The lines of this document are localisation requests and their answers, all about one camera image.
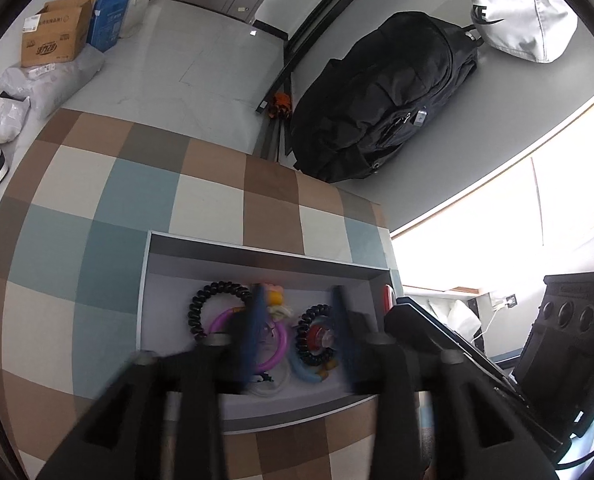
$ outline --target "pink ring toy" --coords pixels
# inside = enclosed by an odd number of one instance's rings
[[[208,327],[208,332],[218,332],[226,323],[226,320],[232,315],[235,310],[240,310],[240,307],[229,308],[225,310],[219,316],[215,318],[215,320],[211,323]],[[279,336],[279,341],[277,342],[277,350],[272,355],[270,359],[264,361],[263,363],[257,365],[255,368],[255,373],[267,372],[271,368],[275,368],[279,361],[283,359],[283,356],[286,354],[286,350],[288,350],[288,334],[286,332],[286,327],[282,323],[275,323],[274,321],[270,321],[269,325],[271,328],[277,329],[277,335]]]

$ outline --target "gray wall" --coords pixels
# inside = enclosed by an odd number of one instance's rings
[[[355,0],[293,73],[296,99],[328,59],[343,57],[391,14],[422,10],[463,26],[470,8],[470,0]],[[477,72],[396,160],[340,187],[381,203],[393,231],[509,161],[593,95],[594,39],[581,22],[551,64],[483,46]]]
[[[509,283],[499,295],[515,294],[517,306],[502,309],[497,313],[484,335],[486,355],[496,356],[522,348],[537,317],[546,286],[543,277],[546,274],[568,274],[570,272],[594,271],[594,238],[576,250],[568,253],[553,252],[541,265],[541,273],[530,280]],[[486,296],[477,298],[482,326],[486,326],[492,316],[490,300]]]

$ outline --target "blue cardboard box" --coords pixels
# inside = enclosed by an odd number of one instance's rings
[[[119,38],[128,0],[96,0],[88,29],[88,43],[105,52]]]

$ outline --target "black backpack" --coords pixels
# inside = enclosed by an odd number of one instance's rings
[[[293,113],[295,168],[325,182],[375,173],[475,70],[472,28],[398,12],[328,61]]]

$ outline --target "black speaker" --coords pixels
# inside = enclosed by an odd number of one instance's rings
[[[546,276],[546,293],[513,376],[557,437],[594,419],[594,272]]]

